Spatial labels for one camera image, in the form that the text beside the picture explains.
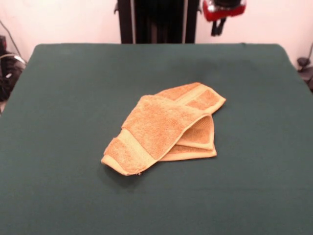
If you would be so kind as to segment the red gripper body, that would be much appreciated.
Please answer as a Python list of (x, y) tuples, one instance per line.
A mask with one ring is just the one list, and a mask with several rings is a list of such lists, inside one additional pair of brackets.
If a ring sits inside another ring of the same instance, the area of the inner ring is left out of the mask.
[(202, 11), (208, 22), (242, 15), (246, 10), (245, 0), (204, 0)]

